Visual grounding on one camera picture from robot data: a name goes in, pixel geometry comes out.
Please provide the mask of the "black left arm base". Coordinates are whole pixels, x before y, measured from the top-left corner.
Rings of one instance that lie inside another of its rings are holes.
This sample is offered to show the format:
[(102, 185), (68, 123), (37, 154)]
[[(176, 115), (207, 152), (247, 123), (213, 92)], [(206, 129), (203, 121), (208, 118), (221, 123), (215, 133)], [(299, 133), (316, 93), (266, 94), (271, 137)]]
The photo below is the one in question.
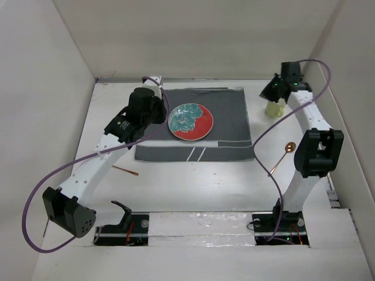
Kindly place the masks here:
[(150, 213), (133, 213), (126, 205), (111, 201), (123, 210), (116, 224), (105, 224), (96, 228), (95, 246), (148, 246)]

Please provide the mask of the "copper fork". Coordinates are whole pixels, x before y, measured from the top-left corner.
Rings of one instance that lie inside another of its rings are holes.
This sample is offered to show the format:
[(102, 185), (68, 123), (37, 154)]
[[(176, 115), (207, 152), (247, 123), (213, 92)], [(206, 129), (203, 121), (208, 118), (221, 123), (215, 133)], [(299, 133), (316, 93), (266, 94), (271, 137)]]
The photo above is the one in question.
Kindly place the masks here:
[(115, 169), (121, 170), (121, 171), (123, 171), (123, 172), (129, 173), (129, 174), (132, 174), (132, 175), (134, 175), (134, 176), (139, 176), (139, 173), (137, 173), (137, 172), (134, 172), (134, 171), (131, 171), (131, 170), (128, 170), (128, 169), (122, 168), (122, 167), (114, 166), (114, 165), (113, 165), (112, 167), (115, 168)]

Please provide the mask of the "copper spoon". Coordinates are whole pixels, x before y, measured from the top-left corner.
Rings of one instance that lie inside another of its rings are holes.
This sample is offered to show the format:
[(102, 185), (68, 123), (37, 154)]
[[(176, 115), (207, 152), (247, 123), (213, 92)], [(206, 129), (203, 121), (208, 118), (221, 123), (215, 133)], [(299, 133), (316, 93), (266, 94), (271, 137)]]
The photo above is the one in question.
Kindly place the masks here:
[(279, 166), (279, 164), (282, 162), (282, 160), (285, 158), (285, 156), (287, 154), (290, 154), (292, 153), (294, 150), (296, 149), (296, 143), (295, 142), (288, 142), (285, 147), (284, 147), (284, 154), (281, 156), (280, 160), (277, 161), (277, 163), (274, 165), (274, 167), (270, 170), (270, 175), (272, 175), (275, 170), (277, 169), (277, 167)]

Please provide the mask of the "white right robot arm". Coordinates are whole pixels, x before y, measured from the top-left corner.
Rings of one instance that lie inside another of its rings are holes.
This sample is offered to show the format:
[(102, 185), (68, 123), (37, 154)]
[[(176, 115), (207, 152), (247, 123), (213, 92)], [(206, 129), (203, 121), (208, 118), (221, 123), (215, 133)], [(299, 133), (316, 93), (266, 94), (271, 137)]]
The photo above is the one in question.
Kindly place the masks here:
[(309, 85), (300, 82), (296, 74), (275, 74), (260, 96), (271, 102), (283, 99), (304, 133), (294, 153), (294, 176), (280, 199), (281, 211), (271, 216), (272, 226), (283, 231), (292, 224), (290, 213), (301, 212), (315, 185), (336, 169), (344, 134), (325, 121)]

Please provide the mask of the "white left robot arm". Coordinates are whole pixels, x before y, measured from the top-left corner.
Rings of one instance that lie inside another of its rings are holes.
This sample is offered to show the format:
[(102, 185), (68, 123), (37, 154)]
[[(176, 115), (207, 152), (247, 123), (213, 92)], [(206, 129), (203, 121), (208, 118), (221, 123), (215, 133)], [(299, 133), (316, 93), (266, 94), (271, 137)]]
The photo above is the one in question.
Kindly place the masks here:
[(44, 191), (42, 198), (51, 222), (75, 238), (92, 229), (96, 212), (87, 205), (95, 188), (116, 161), (145, 137), (147, 127), (166, 119), (162, 83), (162, 76), (143, 77), (142, 85), (130, 94), (128, 105), (105, 127), (93, 157), (82, 161), (58, 188)]

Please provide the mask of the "grey cloth placemat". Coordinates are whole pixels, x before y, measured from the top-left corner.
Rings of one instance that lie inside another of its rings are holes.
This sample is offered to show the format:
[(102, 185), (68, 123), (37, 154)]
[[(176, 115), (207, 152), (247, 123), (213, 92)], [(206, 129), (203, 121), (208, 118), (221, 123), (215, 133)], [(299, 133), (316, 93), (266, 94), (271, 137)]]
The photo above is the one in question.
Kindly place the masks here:
[(135, 148), (142, 162), (240, 162), (255, 157), (244, 89), (183, 88), (166, 90), (170, 109), (194, 103), (213, 116), (211, 131), (200, 140), (182, 140), (168, 126), (150, 125), (151, 138)]

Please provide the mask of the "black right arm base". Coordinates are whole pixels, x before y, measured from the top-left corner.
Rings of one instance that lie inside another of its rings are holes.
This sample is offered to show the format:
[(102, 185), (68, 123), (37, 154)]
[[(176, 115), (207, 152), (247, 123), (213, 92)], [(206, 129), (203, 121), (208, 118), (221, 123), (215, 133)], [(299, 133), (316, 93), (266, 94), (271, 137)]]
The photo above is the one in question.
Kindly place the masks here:
[(272, 211), (255, 212), (247, 229), (254, 233), (255, 245), (306, 245), (308, 234), (302, 211), (281, 211), (280, 199)]

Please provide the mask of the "light green mug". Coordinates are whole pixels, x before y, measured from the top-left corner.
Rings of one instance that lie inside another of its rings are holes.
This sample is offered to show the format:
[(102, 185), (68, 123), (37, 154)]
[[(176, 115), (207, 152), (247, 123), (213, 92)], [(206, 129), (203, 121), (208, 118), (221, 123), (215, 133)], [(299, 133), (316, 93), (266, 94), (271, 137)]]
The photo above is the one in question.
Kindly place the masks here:
[(285, 106), (286, 102), (283, 98), (280, 98), (278, 102), (268, 101), (265, 108), (265, 113), (268, 116), (280, 118), (284, 115)]

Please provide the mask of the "teal and red plate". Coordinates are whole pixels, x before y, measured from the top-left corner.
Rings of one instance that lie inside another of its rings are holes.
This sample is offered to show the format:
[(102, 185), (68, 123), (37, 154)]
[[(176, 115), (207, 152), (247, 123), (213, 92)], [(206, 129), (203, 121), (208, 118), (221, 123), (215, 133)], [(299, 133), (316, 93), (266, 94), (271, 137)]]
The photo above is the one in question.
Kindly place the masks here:
[(198, 141), (206, 137), (213, 128), (212, 113), (203, 105), (187, 103), (177, 106), (169, 114), (168, 128), (177, 138)]

